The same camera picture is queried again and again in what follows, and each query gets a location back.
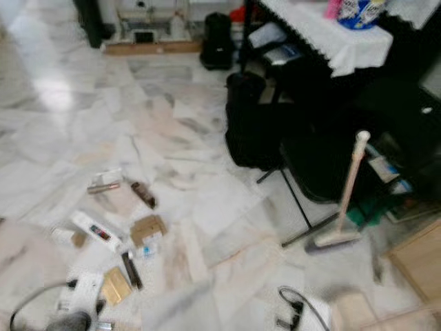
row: wooden board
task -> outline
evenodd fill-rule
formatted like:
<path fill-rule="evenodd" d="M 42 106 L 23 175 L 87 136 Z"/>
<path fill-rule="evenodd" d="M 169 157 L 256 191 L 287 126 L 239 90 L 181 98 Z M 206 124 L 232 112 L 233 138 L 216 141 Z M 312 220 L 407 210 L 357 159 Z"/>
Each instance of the wooden board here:
<path fill-rule="evenodd" d="M 198 41 L 170 41 L 164 43 L 120 43 L 106 45 L 107 55 L 140 55 L 164 53 L 199 53 L 201 43 Z"/>
<path fill-rule="evenodd" d="M 441 220 L 387 253 L 424 302 L 441 299 Z"/>

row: pink bottle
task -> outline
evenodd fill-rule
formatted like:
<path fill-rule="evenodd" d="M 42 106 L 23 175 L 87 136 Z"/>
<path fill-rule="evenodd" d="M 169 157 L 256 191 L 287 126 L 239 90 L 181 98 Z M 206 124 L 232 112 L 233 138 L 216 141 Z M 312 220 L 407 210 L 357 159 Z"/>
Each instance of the pink bottle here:
<path fill-rule="evenodd" d="M 342 5 L 342 0 L 329 0 L 325 17 L 327 19 L 336 19 L 341 5 Z"/>

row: table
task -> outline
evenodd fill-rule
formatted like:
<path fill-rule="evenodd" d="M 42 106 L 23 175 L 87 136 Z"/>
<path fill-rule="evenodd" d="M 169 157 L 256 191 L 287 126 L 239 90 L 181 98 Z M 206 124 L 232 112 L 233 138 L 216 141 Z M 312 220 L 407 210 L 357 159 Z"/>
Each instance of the table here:
<path fill-rule="evenodd" d="M 244 38 L 247 40 L 255 0 L 245 0 Z M 314 50 L 328 60 L 332 77 L 351 74 L 357 68 L 380 67 L 387 58 L 393 37 L 376 26 L 349 30 L 323 14 L 327 3 L 305 0 L 258 0 L 286 26 L 295 30 Z M 247 52 L 241 51 L 242 70 Z"/>

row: black backpack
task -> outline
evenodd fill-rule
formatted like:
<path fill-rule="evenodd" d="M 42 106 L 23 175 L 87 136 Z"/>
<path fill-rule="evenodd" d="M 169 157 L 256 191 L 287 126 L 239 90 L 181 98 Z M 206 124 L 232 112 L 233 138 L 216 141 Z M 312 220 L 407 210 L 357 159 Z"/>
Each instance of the black backpack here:
<path fill-rule="evenodd" d="M 227 15 L 215 12 L 205 18 L 205 34 L 200 55 L 208 70 L 228 70 L 233 65 L 232 23 Z"/>

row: marble floor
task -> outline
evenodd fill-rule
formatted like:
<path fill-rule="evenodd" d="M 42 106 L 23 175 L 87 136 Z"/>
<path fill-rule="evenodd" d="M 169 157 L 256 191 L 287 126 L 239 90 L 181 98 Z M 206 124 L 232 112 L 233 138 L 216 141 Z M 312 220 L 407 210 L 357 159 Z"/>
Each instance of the marble floor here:
<path fill-rule="evenodd" d="M 230 72 L 206 71 L 197 54 L 104 56 L 88 47 L 70 2 L 24 1 L 0 41 L 0 215 L 7 219 L 0 330 L 31 291 L 123 267 L 93 241 L 78 250 L 49 236 L 72 228 L 77 208 L 94 208 L 125 233 L 152 213 L 125 186 L 102 199 L 85 194 L 94 174 L 109 169 L 150 185 L 169 233 L 157 255 L 136 261 L 145 289 L 107 307 L 102 319 L 135 329 L 144 321 L 145 330 L 275 330 L 274 312 L 284 309 L 279 285 L 325 301 L 357 289 L 379 317 L 420 304 L 388 261 L 382 283 L 373 281 L 370 238 L 379 251 L 392 240 L 381 227 L 325 255 L 306 255 L 303 242 L 280 248 L 305 225 L 279 174 L 257 185 L 261 172 L 228 155 Z M 312 219 L 336 208 L 302 201 Z M 19 321 L 41 328 L 59 295 L 42 296 Z"/>

